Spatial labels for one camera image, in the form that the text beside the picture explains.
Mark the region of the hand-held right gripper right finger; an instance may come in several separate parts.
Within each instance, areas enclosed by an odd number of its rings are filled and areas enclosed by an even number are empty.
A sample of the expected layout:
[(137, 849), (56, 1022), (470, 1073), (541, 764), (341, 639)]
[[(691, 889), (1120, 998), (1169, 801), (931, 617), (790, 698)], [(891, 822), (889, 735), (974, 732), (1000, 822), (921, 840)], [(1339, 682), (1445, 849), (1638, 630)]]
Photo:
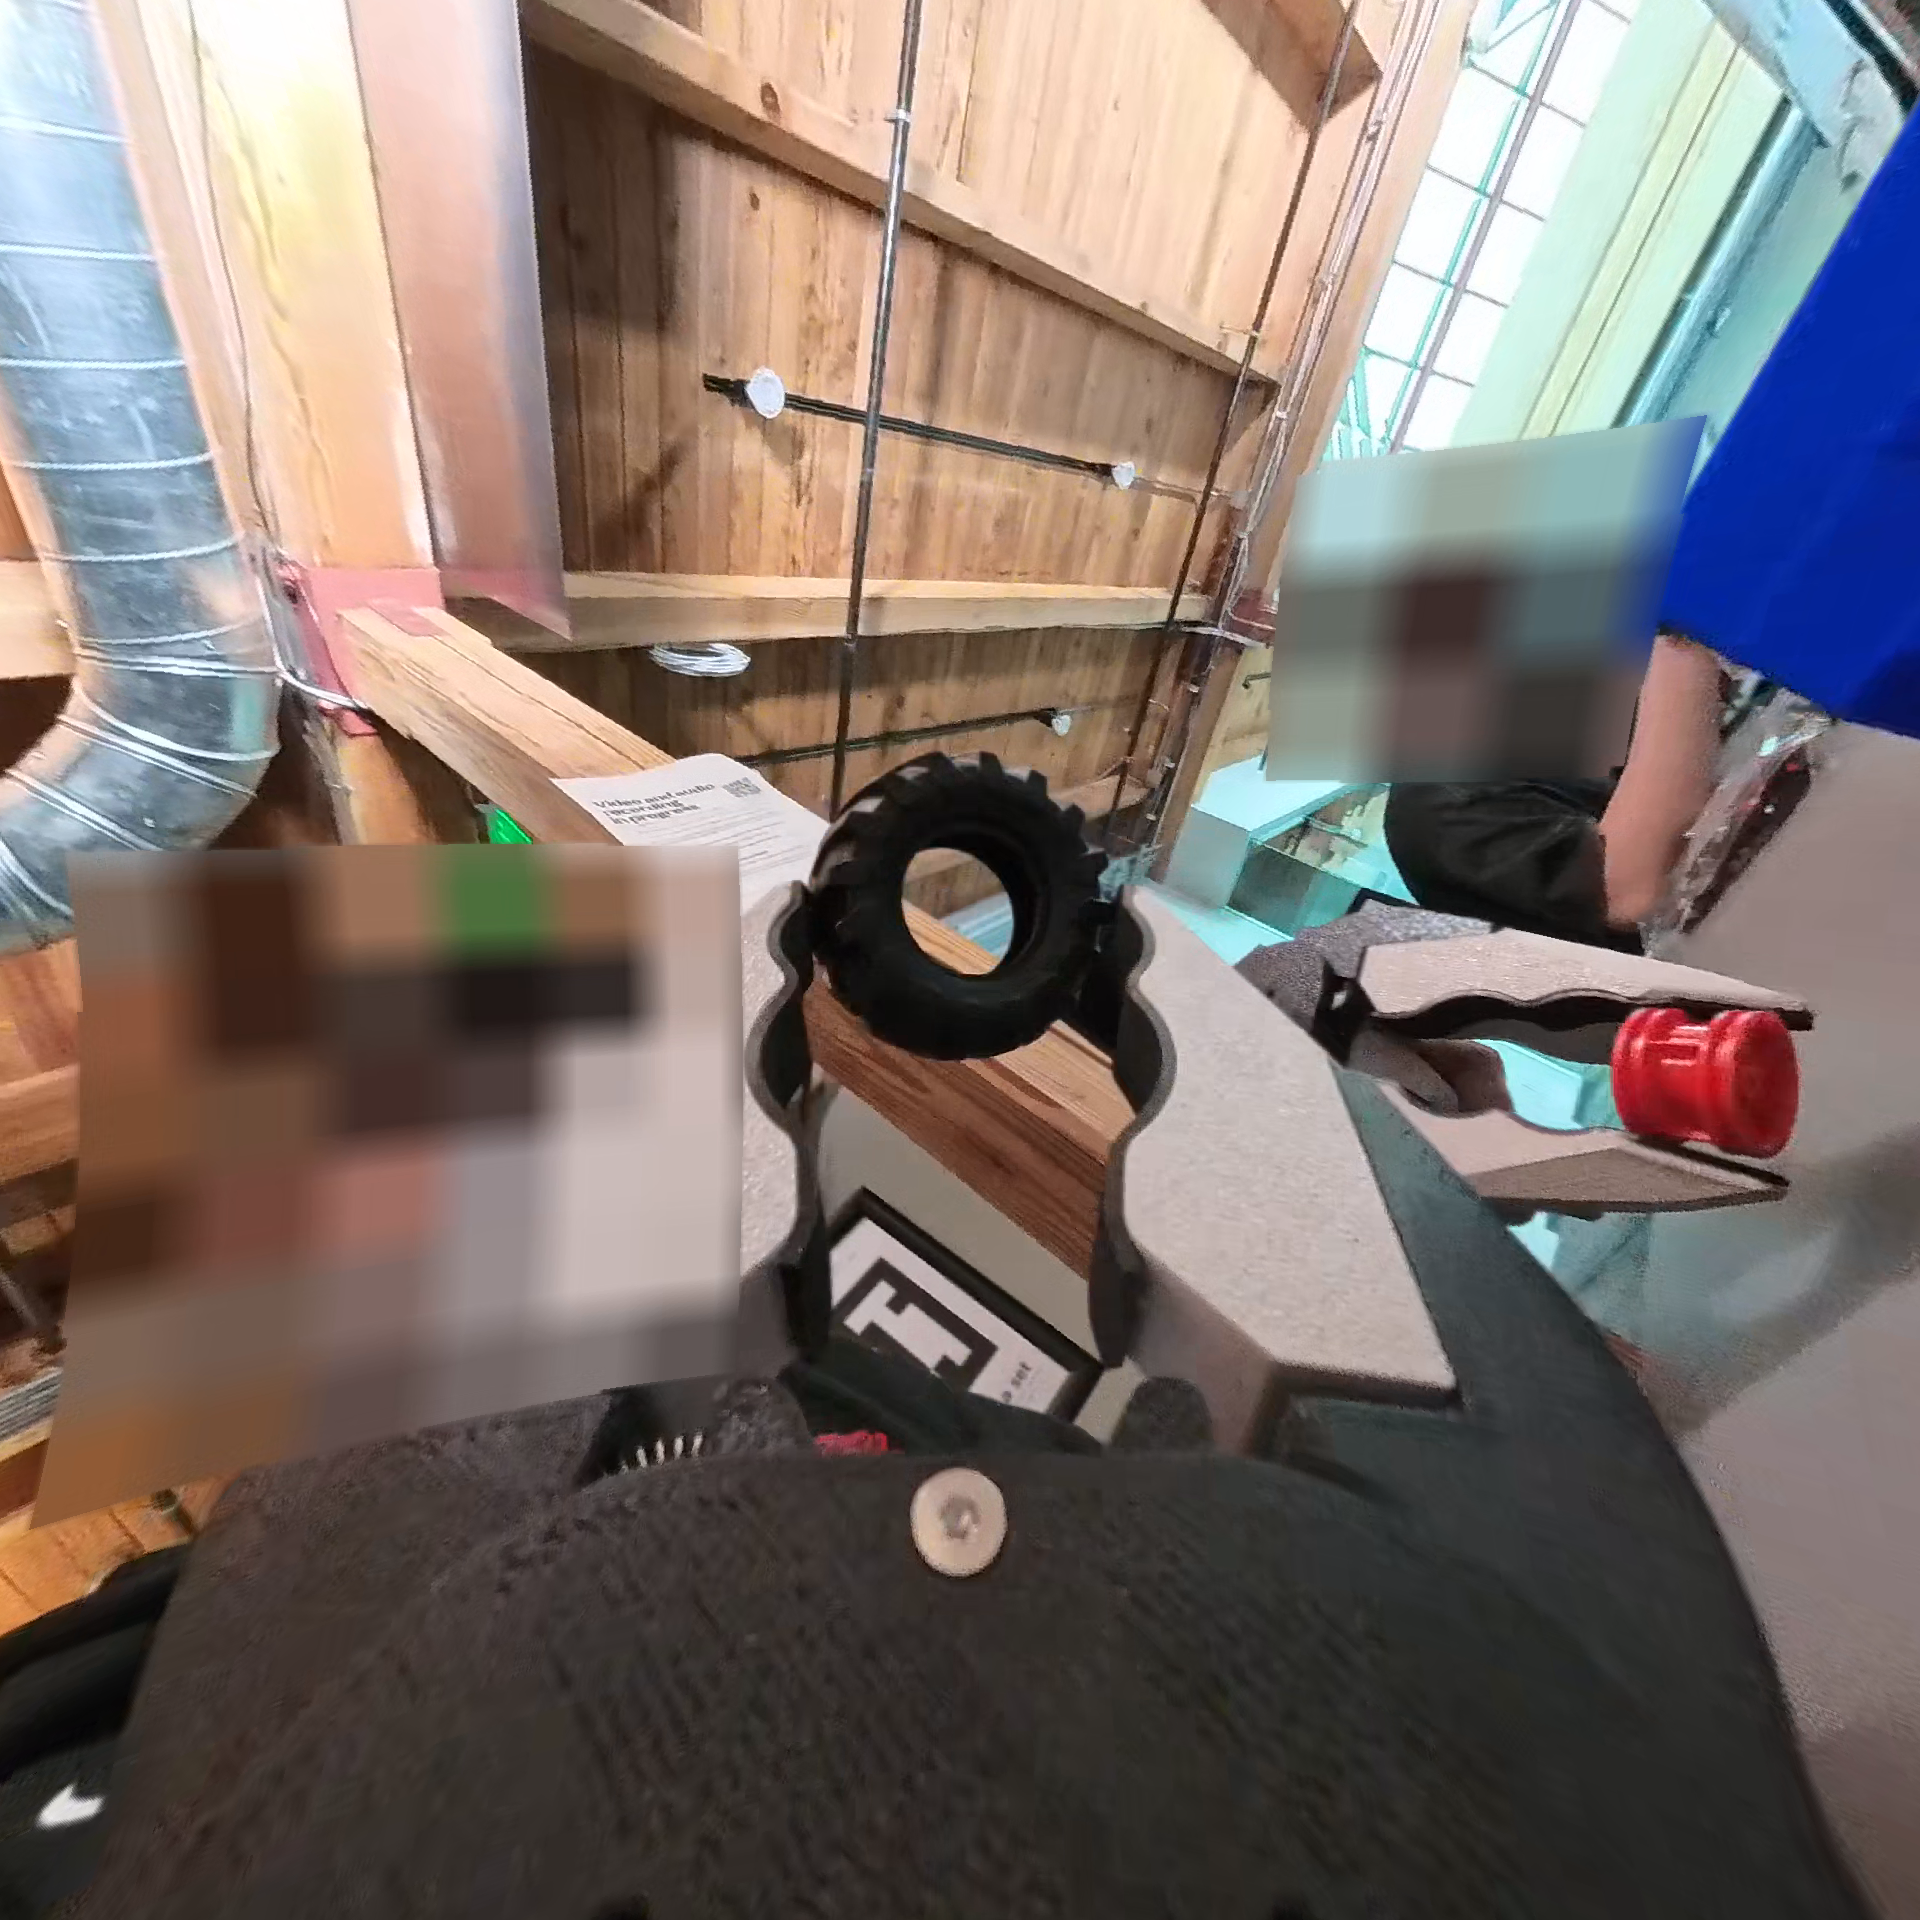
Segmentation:
[(1235, 1453), (1297, 1399), (1450, 1406), (1457, 1372), (1331, 1056), (1137, 886), (1105, 966), (1133, 1118), (1095, 1217), (1099, 1354), (1192, 1384)]

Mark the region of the white paper notice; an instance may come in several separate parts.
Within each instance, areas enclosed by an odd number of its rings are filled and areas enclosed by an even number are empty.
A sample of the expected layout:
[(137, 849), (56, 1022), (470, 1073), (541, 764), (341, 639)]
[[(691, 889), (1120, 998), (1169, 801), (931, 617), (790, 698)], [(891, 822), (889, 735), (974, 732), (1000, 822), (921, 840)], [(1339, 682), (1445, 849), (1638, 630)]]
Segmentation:
[(718, 752), (627, 773), (559, 776), (553, 786), (624, 847), (726, 847), (744, 904), (811, 876), (827, 822), (770, 780)]

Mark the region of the wooden beam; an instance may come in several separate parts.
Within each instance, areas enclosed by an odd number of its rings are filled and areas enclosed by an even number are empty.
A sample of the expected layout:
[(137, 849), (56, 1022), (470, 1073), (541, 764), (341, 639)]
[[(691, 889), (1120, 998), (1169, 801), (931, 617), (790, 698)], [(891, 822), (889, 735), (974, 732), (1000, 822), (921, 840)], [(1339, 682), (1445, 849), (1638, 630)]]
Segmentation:
[[(454, 615), (397, 613), (358, 607), (344, 620), (358, 697), (535, 839), (611, 839), (575, 782), (691, 769)], [(808, 994), (808, 1036), (826, 1078), (1091, 1277), (1110, 1156), (1134, 1114), (1105, 1052), (1055, 1024), (1000, 1058), (931, 1062), (875, 1040), (826, 983)]]

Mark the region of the another person's forearm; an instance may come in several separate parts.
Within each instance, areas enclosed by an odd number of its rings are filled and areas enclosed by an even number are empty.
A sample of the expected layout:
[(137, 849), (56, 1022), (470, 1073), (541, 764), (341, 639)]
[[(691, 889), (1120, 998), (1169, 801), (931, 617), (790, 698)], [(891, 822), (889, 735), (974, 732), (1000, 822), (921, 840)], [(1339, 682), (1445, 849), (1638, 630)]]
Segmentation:
[(1723, 680), (1712, 648), (1666, 630), (1655, 637), (1624, 769), (1599, 822), (1614, 930), (1642, 930), (1714, 791)]

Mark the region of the small black rubber tyre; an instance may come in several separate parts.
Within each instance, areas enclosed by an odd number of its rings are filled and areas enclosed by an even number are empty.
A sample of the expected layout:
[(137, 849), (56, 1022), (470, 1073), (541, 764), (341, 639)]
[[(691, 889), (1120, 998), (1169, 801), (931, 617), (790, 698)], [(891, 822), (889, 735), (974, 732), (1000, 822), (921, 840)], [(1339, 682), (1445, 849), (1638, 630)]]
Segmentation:
[[(985, 1061), (1072, 1014), (1106, 918), (1105, 854), (1083, 808), (994, 754), (921, 754), (867, 783), (817, 854), (810, 932), (834, 997), (875, 1040), (931, 1061)], [(912, 861), (952, 849), (987, 868), (1013, 908), (1003, 957), (963, 973), (905, 917)]]

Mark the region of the small red wheel rim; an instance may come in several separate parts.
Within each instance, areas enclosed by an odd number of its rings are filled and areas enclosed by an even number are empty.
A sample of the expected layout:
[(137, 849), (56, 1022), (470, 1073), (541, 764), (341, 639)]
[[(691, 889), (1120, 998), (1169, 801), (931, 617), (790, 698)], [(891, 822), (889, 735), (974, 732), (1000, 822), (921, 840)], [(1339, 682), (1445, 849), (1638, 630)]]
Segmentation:
[(1609, 1073), (1627, 1134), (1754, 1160), (1789, 1148), (1802, 1105), (1793, 1030), (1763, 1009), (1642, 1008), (1616, 1030)]

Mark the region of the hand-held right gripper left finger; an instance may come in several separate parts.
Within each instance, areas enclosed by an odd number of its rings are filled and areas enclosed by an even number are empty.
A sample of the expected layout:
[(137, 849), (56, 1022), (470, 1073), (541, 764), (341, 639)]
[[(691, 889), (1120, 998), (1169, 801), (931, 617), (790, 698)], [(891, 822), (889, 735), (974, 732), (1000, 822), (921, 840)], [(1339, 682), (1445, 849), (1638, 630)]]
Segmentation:
[(832, 1324), (811, 978), (810, 895), (792, 879), (741, 922), (741, 1352), (818, 1352)]

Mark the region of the metal conduit pipe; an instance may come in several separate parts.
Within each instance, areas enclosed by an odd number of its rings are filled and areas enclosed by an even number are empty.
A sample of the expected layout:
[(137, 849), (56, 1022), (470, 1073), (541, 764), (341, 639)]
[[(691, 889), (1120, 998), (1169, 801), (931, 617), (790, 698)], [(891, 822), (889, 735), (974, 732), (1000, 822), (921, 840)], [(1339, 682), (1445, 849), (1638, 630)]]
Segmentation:
[(848, 566), (848, 605), (843, 634), (837, 648), (834, 668), (834, 734), (831, 754), (831, 816), (843, 807), (848, 793), (848, 754), (854, 728), (854, 698), (857, 690), (857, 668), (862, 646), (862, 617), (867, 605), (870, 554), (874, 544), (874, 503), (875, 472), (880, 460), (880, 405), (885, 389), (885, 370), (889, 362), (889, 344), (896, 310), (896, 257), (899, 233), (903, 225), (905, 201), (905, 168), (911, 154), (911, 132), (915, 121), (919, 60), (923, 31), (923, 1), (903, 4), (903, 34), (896, 71), (896, 105), (889, 114), (891, 149), (887, 160), (885, 199), (880, 207), (880, 265), (879, 292), (871, 325), (871, 366), (870, 386), (862, 406), (861, 426), (861, 470), (855, 492), (855, 532)]

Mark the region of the black track with white lights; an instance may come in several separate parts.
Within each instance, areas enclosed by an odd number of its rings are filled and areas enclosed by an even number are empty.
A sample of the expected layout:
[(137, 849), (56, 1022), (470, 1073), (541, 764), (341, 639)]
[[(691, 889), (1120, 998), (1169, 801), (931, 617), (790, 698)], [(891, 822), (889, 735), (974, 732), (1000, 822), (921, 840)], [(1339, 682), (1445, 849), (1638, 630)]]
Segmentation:
[(955, 448), (987, 460), (1033, 466), (1051, 472), (1089, 477), (1115, 492), (1146, 492), (1149, 477), (1134, 461), (1102, 461), (1032, 441), (981, 433), (968, 426), (939, 425), (911, 416), (870, 410), (843, 400), (827, 400), (794, 390), (774, 367), (758, 367), (751, 375), (704, 372), (704, 390), (747, 409), (761, 422), (778, 422), (786, 416), (831, 421), (837, 425), (871, 425), (879, 436), (896, 436), (936, 448)]

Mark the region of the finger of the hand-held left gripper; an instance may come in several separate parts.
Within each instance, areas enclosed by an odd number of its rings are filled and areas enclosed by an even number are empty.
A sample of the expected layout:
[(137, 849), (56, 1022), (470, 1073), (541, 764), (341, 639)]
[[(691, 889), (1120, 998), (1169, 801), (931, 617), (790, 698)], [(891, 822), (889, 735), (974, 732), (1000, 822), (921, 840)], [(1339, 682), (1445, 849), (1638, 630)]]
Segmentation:
[(1690, 1213), (1778, 1201), (1789, 1178), (1697, 1143), (1616, 1126), (1555, 1130), (1513, 1109), (1498, 1054), (1477, 1040), (1408, 1045), (1408, 1121), (1509, 1217)]
[(1690, 1022), (1769, 1013), (1795, 1036), (1811, 1008), (1789, 992), (1645, 952), (1499, 928), (1367, 944), (1350, 970), (1350, 1064), (1382, 1070), (1425, 1040), (1509, 1040), (1573, 1064), (1605, 1064), (1642, 1008)]

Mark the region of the gridded window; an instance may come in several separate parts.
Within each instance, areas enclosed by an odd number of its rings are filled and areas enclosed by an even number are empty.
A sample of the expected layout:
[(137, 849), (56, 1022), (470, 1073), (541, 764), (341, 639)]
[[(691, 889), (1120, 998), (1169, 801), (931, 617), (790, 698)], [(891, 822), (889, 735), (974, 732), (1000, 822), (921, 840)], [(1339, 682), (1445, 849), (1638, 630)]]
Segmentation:
[(1480, 4), (1323, 460), (1448, 448), (1638, 4)]

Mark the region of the metal clad post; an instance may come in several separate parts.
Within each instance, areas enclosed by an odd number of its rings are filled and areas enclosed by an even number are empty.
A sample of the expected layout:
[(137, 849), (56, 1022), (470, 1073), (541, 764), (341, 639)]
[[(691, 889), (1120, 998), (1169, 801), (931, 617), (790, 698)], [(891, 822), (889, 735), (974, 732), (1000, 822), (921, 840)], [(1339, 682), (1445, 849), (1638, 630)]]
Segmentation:
[(443, 593), (567, 639), (519, 7), (349, 22)]

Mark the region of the person's dark clothing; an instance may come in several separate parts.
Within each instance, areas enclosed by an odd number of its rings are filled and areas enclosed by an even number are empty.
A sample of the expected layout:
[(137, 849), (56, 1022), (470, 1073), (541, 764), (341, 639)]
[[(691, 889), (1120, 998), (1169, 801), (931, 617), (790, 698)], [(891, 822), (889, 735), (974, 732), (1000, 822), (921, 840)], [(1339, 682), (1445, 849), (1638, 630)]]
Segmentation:
[(2, 1637), (2, 1916), (57, 1913), (94, 1872), (117, 1749), (190, 1543), (111, 1569)]

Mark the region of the clear plastic bag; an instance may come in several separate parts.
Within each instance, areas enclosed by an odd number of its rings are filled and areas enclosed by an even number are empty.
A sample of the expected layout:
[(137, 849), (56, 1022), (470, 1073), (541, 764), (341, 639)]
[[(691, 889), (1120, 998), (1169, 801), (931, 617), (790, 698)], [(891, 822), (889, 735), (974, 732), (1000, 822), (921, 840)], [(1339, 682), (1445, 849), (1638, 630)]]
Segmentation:
[(1670, 932), (1691, 932), (1806, 800), (1833, 719), (1777, 690), (1731, 734), (1720, 782), (1687, 839), (1666, 901)]

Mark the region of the silver ventilation duct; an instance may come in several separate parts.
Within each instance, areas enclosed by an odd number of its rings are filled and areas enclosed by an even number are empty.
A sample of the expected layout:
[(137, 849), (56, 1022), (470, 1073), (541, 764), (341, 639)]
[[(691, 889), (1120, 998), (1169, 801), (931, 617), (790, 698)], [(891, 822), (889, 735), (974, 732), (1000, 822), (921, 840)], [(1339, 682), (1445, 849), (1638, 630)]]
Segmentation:
[(2, 186), (6, 477), (74, 656), (2, 780), (19, 952), (72, 935), (72, 857), (205, 847), (242, 813), (281, 677), (88, 4), (2, 4)]

